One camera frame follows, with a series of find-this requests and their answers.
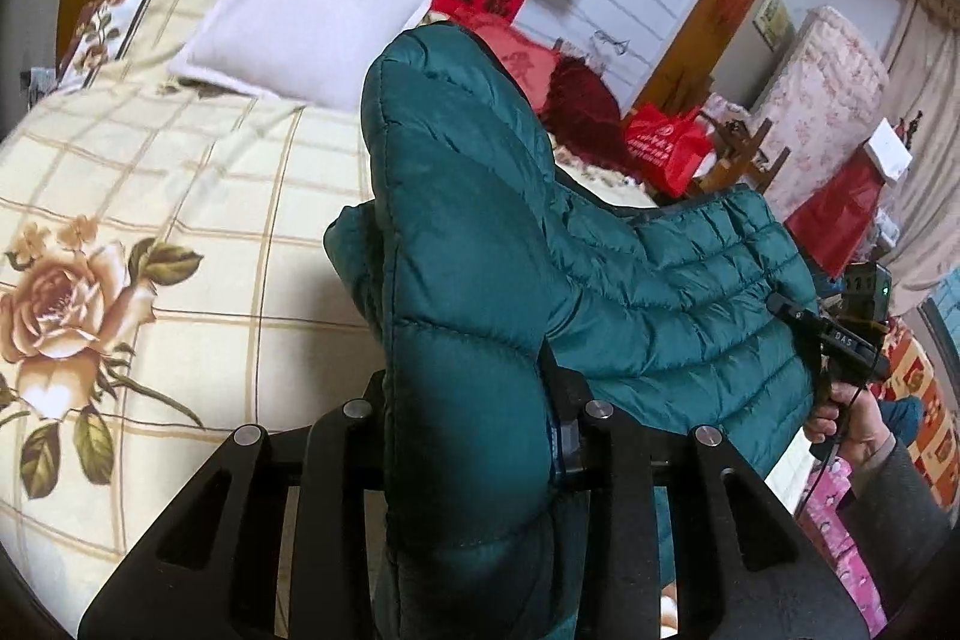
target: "sleeve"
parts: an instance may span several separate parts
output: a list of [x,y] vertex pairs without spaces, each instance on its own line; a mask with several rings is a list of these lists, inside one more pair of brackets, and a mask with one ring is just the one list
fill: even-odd
[[897,443],[861,492],[848,492],[838,515],[874,577],[883,609],[893,615],[947,542],[947,514]]

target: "floral pillow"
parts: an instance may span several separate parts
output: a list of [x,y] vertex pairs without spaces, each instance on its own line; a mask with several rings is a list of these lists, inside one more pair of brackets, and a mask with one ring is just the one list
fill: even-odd
[[88,87],[105,63],[122,56],[147,1],[102,0],[92,14],[80,14],[76,44],[71,43],[69,62],[61,68],[59,90]]
[[460,10],[454,18],[487,43],[520,85],[534,112],[544,111],[550,77],[563,55],[531,41],[498,15]]

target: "finger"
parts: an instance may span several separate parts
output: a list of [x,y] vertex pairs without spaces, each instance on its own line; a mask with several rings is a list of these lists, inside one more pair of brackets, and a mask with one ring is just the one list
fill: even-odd
[[837,433],[837,424],[835,421],[829,421],[826,418],[814,418],[808,421],[804,427],[811,434],[825,434],[827,437],[833,437]]
[[856,396],[856,386],[851,386],[848,383],[830,384],[830,399],[834,400],[834,402],[841,405],[848,405],[853,402],[854,396]]
[[840,417],[840,408],[837,405],[819,405],[819,407],[813,408],[813,413],[810,413],[811,418],[827,418],[829,421],[835,421]]
[[803,427],[803,436],[806,437],[807,442],[812,442],[814,445],[827,441],[827,437],[825,437],[824,434],[812,432],[808,427]]

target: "curtain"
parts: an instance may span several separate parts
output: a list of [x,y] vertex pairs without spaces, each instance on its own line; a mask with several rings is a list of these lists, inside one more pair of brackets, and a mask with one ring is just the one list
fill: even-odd
[[896,124],[923,112],[914,161],[896,185],[896,248],[880,263],[893,276],[891,312],[914,308],[957,266],[960,255],[960,31],[909,1],[885,59],[883,114]]

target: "checkered pattern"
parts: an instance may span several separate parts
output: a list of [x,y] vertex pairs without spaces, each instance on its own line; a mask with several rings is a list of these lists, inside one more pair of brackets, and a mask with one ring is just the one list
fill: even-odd
[[[43,101],[2,149],[0,242],[28,223],[56,234],[88,215],[99,220],[97,245],[130,252],[161,237],[203,256],[193,277],[160,289],[131,364],[133,378],[194,410],[203,429],[126,389],[117,402],[104,396],[112,482],[85,479],[69,413],[59,483],[35,500],[18,469],[40,420],[0,429],[0,541],[69,632],[228,432],[251,421],[308,425],[383,365],[323,251],[340,210],[373,197],[359,119],[171,83],[164,63],[215,1],[147,0],[119,58],[85,90]],[[20,276],[4,262],[0,290]],[[18,367],[0,371],[16,387]]]

